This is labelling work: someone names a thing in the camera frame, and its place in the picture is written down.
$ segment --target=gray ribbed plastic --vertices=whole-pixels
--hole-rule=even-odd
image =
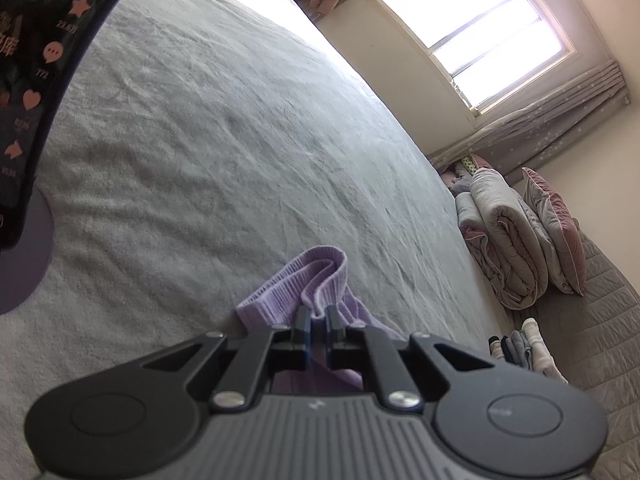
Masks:
[[[418,416],[384,412],[371,396],[265,396],[247,413],[211,419],[187,453],[138,480],[481,478],[446,456]]]

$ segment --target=window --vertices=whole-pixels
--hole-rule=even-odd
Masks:
[[[534,0],[381,0],[469,108],[492,103],[568,52]]]

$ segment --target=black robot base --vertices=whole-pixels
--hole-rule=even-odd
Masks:
[[[243,340],[209,332],[59,386],[25,423],[42,480],[588,478],[607,437],[587,394],[427,333],[395,341],[293,326]],[[361,394],[270,393],[304,370],[311,345],[331,369],[362,374]]]

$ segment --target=circular button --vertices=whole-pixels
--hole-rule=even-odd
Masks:
[[[489,420],[499,430],[514,436],[543,436],[560,426],[562,411],[544,397],[510,395],[492,402]]]
[[[80,401],[71,413],[71,421],[85,434],[111,436],[133,430],[145,414],[145,405],[135,397],[102,394]]]

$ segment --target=folded comforter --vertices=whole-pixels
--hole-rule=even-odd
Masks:
[[[456,197],[458,227],[498,300],[531,306],[544,292],[548,269],[540,243],[516,195],[495,170],[476,171],[471,192]]]

